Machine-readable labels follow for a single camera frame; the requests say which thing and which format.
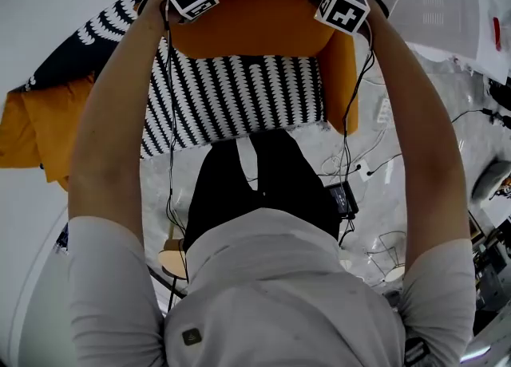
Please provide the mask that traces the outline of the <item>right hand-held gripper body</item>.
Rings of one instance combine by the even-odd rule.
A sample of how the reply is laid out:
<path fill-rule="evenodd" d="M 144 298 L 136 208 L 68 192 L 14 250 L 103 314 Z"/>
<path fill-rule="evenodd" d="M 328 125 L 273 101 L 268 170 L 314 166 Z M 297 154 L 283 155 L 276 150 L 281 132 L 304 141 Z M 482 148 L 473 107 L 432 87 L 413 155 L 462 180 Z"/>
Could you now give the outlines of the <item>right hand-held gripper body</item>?
<path fill-rule="evenodd" d="M 355 35 L 370 12 L 367 0 L 319 0 L 314 19 L 348 35 Z"/>

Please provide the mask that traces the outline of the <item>orange cushion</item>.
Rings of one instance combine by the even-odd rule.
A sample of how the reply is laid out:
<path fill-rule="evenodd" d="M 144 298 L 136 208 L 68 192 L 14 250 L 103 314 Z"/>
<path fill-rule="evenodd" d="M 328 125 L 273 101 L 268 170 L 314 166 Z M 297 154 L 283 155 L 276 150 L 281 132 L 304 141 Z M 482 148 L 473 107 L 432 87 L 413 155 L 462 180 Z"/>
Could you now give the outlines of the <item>orange cushion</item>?
<path fill-rule="evenodd" d="M 93 75 L 22 95 L 40 163 L 49 183 L 69 186 L 69 168 L 77 126 L 93 87 Z"/>
<path fill-rule="evenodd" d="M 309 0 L 219 0 L 194 22 L 171 27 L 172 45 L 194 59 L 232 55 L 311 57 L 334 30 Z"/>
<path fill-rule="evenodd" d="M 0 120 L 0 168 L 36 168 L 36 134 L 20 93 L 8 93 Z"/>

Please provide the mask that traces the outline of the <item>black white patterned sofa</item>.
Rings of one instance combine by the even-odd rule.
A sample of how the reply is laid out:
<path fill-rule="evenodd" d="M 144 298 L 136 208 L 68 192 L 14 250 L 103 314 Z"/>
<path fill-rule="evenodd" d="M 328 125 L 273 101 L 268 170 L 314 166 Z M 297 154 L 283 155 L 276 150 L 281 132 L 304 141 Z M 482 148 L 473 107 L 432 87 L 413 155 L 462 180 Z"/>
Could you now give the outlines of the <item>black white patterned sofa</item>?
<path fill-rule="evenodd" d="M 118 0 L 106 7 L 11 92 L 23 95 L 88 75 L 93 75 L 94 83 L 145 1 Z M 311 57 L 201 59 L 175 49 L 170 30 L 160 39 L 153 59 L 140 157 L 320 121 L 353 132 L 356 121 L 344 123 L 343 114 L 358 106 L 351 96 L 354 84 L 353 41 L 337 30 Z"/>

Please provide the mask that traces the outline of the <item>person's left forearm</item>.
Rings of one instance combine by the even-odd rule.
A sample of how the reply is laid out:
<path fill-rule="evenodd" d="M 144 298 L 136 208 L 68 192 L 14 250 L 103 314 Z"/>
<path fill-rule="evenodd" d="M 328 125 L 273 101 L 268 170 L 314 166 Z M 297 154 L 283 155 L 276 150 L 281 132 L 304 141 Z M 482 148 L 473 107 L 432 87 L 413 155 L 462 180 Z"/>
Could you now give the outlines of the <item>person's left forearm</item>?
<path fill-rule="evenodd" d="M 160 39 L 176 14 L 148 0 L 105 64 L 86 101 L 69 173 L 70 218 L 111 220 L 143 238 L 140 150 Z"/>

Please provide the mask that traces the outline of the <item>person's right forearm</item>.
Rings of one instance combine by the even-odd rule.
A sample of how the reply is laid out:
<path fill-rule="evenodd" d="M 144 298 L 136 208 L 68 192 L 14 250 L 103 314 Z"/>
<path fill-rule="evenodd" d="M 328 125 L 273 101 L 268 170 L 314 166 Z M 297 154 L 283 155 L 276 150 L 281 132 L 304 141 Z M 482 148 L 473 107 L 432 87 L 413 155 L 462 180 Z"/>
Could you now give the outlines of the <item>person's right forearm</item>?
<path fill-rule="evenodd" d="M 372 47 L 386 84 L 406 181 L 406 268 L 428 250 L 469 239 L 465 172 L 451 119 L 418 59 L 375 0 Z"/>

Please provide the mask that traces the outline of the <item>white power strip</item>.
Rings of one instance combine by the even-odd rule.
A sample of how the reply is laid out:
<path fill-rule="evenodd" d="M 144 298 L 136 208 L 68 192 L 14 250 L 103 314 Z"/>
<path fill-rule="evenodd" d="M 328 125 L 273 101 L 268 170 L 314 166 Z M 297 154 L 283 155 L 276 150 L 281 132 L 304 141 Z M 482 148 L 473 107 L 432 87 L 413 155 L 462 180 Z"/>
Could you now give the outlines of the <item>white power strip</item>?
<path fill-rule="evenodd" d="M 394 125 L 394 117 L 390 105 L 390 100 L 388 97 L 384 97 L 382 99 L 376 121 L 378 124 L 384 124 L 387 126 Z"/>

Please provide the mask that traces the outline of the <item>clear water bottle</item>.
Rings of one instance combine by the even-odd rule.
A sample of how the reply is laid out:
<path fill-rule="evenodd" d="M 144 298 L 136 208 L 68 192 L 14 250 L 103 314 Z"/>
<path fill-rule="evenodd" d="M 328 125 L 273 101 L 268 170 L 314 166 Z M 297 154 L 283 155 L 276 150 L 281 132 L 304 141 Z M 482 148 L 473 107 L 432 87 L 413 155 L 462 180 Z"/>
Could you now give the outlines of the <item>clear water bottle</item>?
<path fill-rule="evenodd" d="M 500 84 L 508 79 L 509 56 L 502 46 L 501 23 L 493 0 L 478 0 L 479 37 L 477 44 L 477 70 Z"/>

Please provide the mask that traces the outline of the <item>white floor socket box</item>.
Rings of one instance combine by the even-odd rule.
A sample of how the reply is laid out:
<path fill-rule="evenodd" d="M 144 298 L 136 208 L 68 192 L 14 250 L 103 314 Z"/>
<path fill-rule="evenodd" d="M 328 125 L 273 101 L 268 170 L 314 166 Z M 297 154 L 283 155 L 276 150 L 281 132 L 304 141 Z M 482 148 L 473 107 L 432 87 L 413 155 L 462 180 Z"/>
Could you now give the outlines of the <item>white floor socket box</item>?
<path fill-rule="evenodd" d="M 365 160 L 360 160 L 355 165 L 355 172 L 360 175 L 362 182 L 367 182 L 373 174 Z"/>

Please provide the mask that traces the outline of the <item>black controller box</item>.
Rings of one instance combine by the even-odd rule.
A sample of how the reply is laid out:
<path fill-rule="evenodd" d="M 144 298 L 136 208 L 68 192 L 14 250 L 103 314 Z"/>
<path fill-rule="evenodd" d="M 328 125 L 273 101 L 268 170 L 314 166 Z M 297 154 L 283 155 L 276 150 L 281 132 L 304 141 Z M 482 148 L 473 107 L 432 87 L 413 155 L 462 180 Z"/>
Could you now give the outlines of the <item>black controller box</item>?
<path fill-rule="evenodd" d="M 337 211 L 341 219 L 354 219 L 358 214 L 358 204 L 347 181 L 325 187 L 337 204 Z"/>

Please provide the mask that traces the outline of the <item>grey round chair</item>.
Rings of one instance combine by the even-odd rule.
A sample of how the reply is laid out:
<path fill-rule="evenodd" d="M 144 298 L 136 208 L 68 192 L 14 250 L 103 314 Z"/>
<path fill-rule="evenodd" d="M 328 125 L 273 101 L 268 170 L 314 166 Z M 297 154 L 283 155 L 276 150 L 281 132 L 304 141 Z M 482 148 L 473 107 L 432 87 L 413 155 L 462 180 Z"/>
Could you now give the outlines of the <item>grey round chair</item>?
<path fill-rule="evenodd" d="M 511 161 L 492 160 L 477 178 L 471 199 L 476 203 L 489 199 L 510 174 Z"/>

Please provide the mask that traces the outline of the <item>light wooden table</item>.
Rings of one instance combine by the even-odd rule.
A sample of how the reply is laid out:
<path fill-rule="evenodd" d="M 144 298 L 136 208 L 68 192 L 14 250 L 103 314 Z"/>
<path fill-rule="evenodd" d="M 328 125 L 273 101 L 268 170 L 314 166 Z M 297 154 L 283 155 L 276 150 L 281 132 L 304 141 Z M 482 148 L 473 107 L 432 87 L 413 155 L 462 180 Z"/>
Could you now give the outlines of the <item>light wooden table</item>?
<path fill-rule="evenodd" d="M 176 225 L 170 223 L 168 237 L 158 253 L 158 261 L 162 270 L 173 278 L 188 281 L 186 256 L 183 250 L 184 238 L 176 233 Z"/>

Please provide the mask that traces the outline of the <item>purple bag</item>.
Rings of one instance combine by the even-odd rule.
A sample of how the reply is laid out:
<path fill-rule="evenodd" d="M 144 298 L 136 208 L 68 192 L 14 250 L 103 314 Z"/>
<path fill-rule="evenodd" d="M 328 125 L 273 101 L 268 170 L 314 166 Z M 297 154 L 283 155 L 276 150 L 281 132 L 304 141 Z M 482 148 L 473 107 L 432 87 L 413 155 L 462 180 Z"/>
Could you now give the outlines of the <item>purple bag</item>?
<path fill-rule="evenodd" d="M 68 244 L 69 244 L 69 224 L 67 223 L 60 235 L 57 237 L 57 240 L 54 244 L 54 249 L 56 252 L 61 252 L 64 255 L 68 254 Z"/>

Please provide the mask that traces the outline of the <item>wooden shelf unit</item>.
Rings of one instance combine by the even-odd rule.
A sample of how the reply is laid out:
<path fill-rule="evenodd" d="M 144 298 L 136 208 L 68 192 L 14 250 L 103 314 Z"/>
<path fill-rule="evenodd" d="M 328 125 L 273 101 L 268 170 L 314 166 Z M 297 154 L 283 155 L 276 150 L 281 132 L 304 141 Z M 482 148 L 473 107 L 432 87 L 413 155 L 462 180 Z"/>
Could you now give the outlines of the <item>wooden shelf unit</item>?
<path fill-rule="evenodd" d="M 486 234 L 470 218 L 477 309 L 498 312 L 511 299 L 511 218 Z"/>

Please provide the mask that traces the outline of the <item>person's white shirt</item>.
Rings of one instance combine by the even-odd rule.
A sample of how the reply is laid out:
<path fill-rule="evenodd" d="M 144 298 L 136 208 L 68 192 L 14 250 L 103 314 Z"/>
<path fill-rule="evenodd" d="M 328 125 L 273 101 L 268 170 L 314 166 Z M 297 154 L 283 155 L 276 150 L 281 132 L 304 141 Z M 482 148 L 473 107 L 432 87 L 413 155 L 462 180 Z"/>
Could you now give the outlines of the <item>person's white shirt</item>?
<path fill-rule="evenodd" d="M 422 254 L 399 306 L 339 262 L 336 240 L 288 213 L 259 209 L 189 248 L 188 294 L 162 314 L 141 243 L 95 217 L 69 222 L 71 326 L 80 367 L 403 367 L 409 337 L 454 367 L 475 312 L 467 239 Z M 198 344 L 182 333 L 197 328 Z"/>

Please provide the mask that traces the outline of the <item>small dark square badge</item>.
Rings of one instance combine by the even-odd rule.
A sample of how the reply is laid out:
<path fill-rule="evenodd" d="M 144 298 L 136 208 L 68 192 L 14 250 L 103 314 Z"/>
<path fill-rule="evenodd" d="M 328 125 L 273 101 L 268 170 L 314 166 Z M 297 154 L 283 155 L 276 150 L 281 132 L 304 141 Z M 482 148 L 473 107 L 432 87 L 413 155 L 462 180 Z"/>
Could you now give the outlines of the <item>small dark square badge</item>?
<path fill-rule="evenodd" d="M 186 346 L 195 345 L 202 341 L 202 336 L 197 328 L 185 330 L 181 335 Z"/>

